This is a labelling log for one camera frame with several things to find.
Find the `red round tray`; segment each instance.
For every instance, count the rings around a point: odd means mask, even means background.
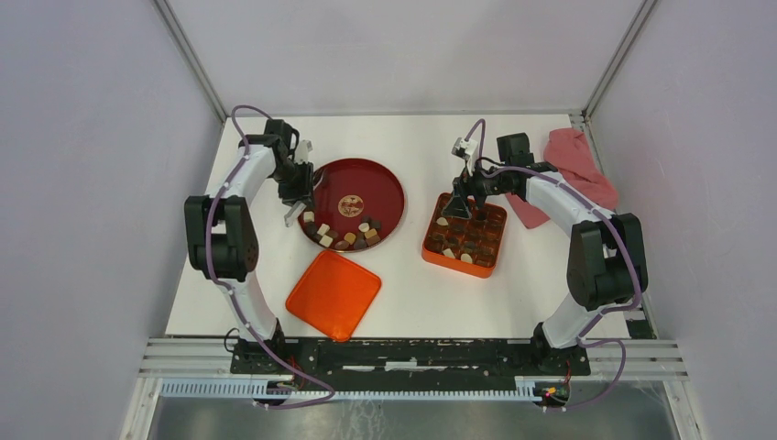
[[[329,225],[338,234],[334,243],[349,232],[358,235],[364,216],[381,223],[380,241],[375,246],[397,227],[405,212],[405,192],[389,169],[372,160],[340,159],[319,170],[321,181],[313,190],[315,224]],[[304,232],[302,215],[299,223]],[[350,247],[344,252],[352,251]]]

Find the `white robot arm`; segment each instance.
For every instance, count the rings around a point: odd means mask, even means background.
[[[600,314],[613,303],[626,303],[635,294],[625,256],[618,249],[612,257],[605,248],[618,248],[614,226],[621,243],[628,249],[629,260],[637,274],[640,291],[648,284],[640,220],[633,214],[616,215],[596,205],[566,182],[564,176],[547,162],[535,163],[529,152],[529,138],[524,133],[497,139],[501,168],[486,172],[474,163],[466,166],[454,179],[451,201],[443,214],[471,218],[468,197],[482,206],[489,195],[514,193],[522,200],[543,210],[570,237],[567,266],[569,294],[555,313],[538,326],[534,338],[552,349],[577,345],[577,338],[587,333],[600,319]],[[454,147],[453,153],[468,160],[465,150]]]
[[[292,136],[298,139],[294,149],[290,147]],[[238,326],[240,337],[255,339],[248,331],[251,326],[268,340],[276,334],[278,319],[269,309],[254,271],[258,242],[248,208],[270,177],[279,184],[279,198],[290,206],[286,226],[291,226],[305,207],[313,207],[313,166],[308,161],[312,146],[310,141],[299,141],[299,132],[280,119],[268,120],[263,135],[247,138],[248,146],[242,140],[238,144],[230,171],[204,196],[187,199],[184,215],[190,263],[210,279],[205,235],[211,226],[207,218],[213,199],[219,198],[214,220],[224,224],[224,232],[211,233],[213,269],[219,280],[216,284],[236,321],[246,324]]]

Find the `pink cloth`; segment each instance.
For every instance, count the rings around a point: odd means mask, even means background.
[[[551,132],[545,147],[545,160],[559,169],[564,178],[585,197],[607,209],[618,205],[618,191],[596,168],[591,149],[582,131],[560,128]],[[550,218],[543,211],[522,201],[517,195],[507,194],[520,221],[529,229]]]

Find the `white table surface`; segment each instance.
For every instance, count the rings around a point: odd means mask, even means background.
[[[398,228],[379,247],[345,254],[377,274],[383,286],[354,337],[531,337],[567,294],[569,239],[548,222],[523,227],[504,196],[488,202],[508,209],[497,267],[486,280],[421,259],[421,241],[440,193],[463,162],[451,155],[456,138],[477,120],[473,115],[318,116],[286,118],[313,144],[317,165],[348,157],[375,160],[394,172],[407,196]],[[247,133],[261,133],[265,120],[241,117]],[[496,137],[526,132],[537,160],[551,130],[569,127],[567,115],[489,115],[484,155],[498,158]],[[209,185],[232,164],[238,135],[227,121]],[[286,311],[285,301],[321,248],[298,226],[286,228],[287,207],[277,185],[267,181],[251,205],[260,246],[259,283],[287,336],[320,336]],[[181,274],[167,333],[223,335],[235,326],[226,299],[188,260]],[[628,337],[622,313],[608,314],[590,337]]]

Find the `white wall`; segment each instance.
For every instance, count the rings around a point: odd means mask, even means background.
[[[116,438],[219,125],[151,2],[0,3],[0,438]]]
[[[594,116],[710,438],[774,438],[777,3],[661,2]]]
[[[579,110],[640,0],[170,0],[224,105]]]

